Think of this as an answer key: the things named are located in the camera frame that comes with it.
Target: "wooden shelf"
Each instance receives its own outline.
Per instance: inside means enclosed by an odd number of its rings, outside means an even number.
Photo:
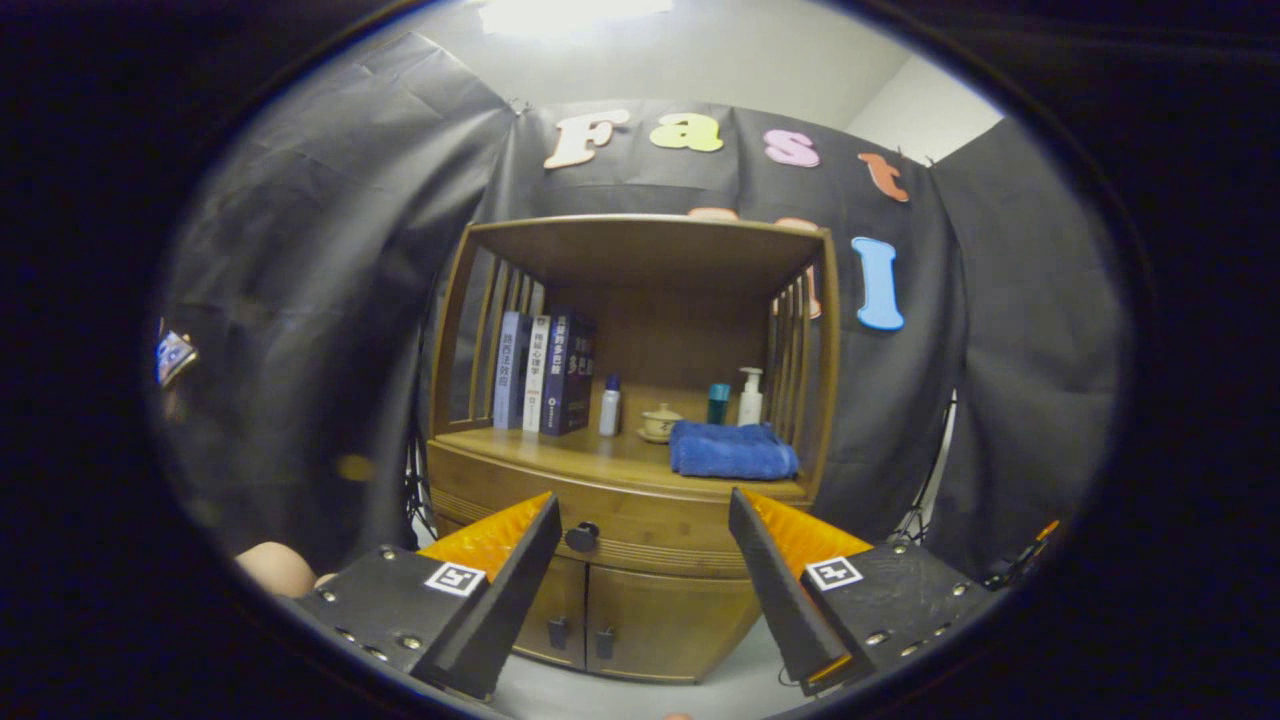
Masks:
[[[783,502],[800,503],[805,500],[804,488],[795,480],[686,478],[672,473],[669,447],[645,442],[634,430],[607,438],[585,428],[553,437],[489,427],[440,434],[434,442],[524,469],[591,483],[724,498],[733,486],[748,484],[753,491]]]
[[[538,218],[475,227],[471,238],[545,286],[739,297],[771,297],[822,251],[809,231],[684,215]]]

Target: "book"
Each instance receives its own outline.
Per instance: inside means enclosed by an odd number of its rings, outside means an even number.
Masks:
[[[540,432],[562,436],[590,421],[595,323],[567,307],[552,311]]]
[[[529,334],[534,319],[517,310],[502,314],[498,336],[498,369],[493,379],[493,427],[520,428],[525,418],[525,370],[529,366]]]
[[[543,378],[547,372],[547,341],[550,334],[549,315],[535,315],[529,332],[529,363],[525,365],[525,416],[524,429],[538,432],[543,416]]]

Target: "ceramic cup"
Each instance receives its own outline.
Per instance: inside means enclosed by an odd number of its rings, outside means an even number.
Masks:
[[[684,415],[678,413],[672,413],[666,402],[658,406],[658,410],[649,410],[641,414],[644,416],[644,432],[649,437],[667,438],[671,437],[671,428],[676,425],[677,420],[684,420]]]

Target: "folded towel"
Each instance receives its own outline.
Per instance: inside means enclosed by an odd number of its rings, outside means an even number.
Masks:
[[[671,469],[695,478],[777,480],[800,469],[795,450],[768,425],[709,425],[680,420],[671,429]]]

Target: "saucer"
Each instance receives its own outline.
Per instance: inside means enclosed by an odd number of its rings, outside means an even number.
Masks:
[[[655,442],[658,445],[667,445],[671,442],[671,436],[652,436],[644,432],[644,428],[637,428],[636,434],[643,437],[645,442]]]

